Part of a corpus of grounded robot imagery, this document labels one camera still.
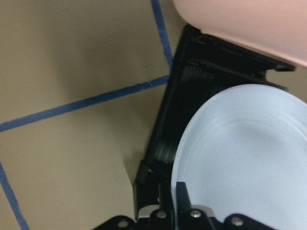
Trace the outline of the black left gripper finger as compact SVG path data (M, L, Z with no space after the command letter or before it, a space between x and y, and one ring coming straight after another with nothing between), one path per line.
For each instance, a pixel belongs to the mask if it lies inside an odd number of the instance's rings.
M187 186L184 182L176 183L176 201L178 212L187 212L191 209Z

